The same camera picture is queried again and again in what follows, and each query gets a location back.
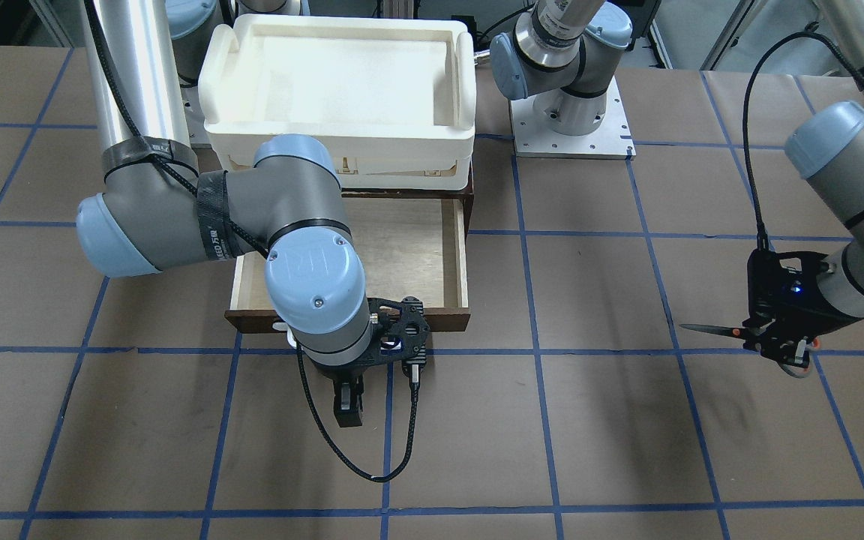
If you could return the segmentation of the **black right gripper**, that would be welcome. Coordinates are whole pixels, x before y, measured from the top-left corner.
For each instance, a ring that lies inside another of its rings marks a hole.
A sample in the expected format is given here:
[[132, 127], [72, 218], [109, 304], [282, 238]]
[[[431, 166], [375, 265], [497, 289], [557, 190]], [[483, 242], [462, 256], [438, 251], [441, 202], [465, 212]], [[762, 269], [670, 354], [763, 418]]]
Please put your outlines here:
[[391, 301], [370, 297], [367, 305], [369, 325], [356, 344], [337, 353], [310, 352], [316, 369], [334, 380], [333, 414], [341, 428], [363, 425], [361, 375], [365, 370], [399, 362], [410, 383], [419, 384], [428, 360], [425, 344], [430, 324], [425, 319], [425, 306], [418, 298], [408, 296], [402, 301]]

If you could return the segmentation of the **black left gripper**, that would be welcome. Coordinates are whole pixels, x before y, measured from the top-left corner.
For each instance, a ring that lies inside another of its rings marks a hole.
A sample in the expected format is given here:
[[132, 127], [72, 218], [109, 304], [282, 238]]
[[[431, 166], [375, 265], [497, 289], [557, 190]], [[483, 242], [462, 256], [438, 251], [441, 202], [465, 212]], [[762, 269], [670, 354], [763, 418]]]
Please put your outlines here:
[[742, 348], [778, 359], [782, 370], [812, 369], [814, 339], [785, 340], [783, 329], [819, 336], [853, 324], [823, 297], [818, 277], [826, 274], [825, 253], [755, 249], [748, 257], [748, 319], [741, 328]]

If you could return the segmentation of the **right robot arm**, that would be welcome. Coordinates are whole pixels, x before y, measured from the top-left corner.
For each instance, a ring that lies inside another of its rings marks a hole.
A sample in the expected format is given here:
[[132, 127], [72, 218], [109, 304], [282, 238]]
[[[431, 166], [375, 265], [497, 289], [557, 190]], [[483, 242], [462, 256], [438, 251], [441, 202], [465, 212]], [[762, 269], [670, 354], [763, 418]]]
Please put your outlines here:
[[429, 332], [422, 305], [368, 297], [325, 146], [278, 134], [250, 169], [199, 171], [164, 2], [82, 6], [105, 140], [105, 190], [76, 212], [87, 260], [123, 278], [257, 253], [299, 358], [332, 381], [340, 426], [360, 425], [362, 376], [373, 366], [400, 362], [417, 403]]

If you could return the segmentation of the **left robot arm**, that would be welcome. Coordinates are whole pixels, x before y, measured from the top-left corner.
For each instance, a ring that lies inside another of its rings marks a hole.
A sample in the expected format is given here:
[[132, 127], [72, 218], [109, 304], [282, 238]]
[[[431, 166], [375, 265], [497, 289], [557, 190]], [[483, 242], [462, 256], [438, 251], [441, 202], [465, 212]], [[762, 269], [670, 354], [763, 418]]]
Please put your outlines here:
[[[864, 92], [864, 1], [820, 1], [818, 7], [832, 37], [798, 31], [783, 41], [826, 45]], [[532, 99], [553, 131], [586, 136], [604, 114], [607, 88], [631, 37], [628, 15], [614, 4], [538, 1], [519, 15], [513, 31], [491, 40], [493, 78], [507, 99]], [[819, 336], [864, 320], [864, 105], [825, 107], [790, 134], [783, 151], [853, 239], [833, 255], [776, 252], [751, 182], [757, 246], [747, 263], [748, 319], [738, 327], [689, 329], [738, 339], [801, 377]]]

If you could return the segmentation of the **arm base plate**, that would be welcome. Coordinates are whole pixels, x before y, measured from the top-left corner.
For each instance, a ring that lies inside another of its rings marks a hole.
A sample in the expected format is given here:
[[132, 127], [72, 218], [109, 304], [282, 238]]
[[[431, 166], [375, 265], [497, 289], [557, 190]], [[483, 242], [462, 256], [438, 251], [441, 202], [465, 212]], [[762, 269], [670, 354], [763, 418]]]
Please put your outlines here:
[[510, 103], [515, 154], [528, 158], [617, 158], [637, 154], [617, 81], [580, 98], [550, 90]]

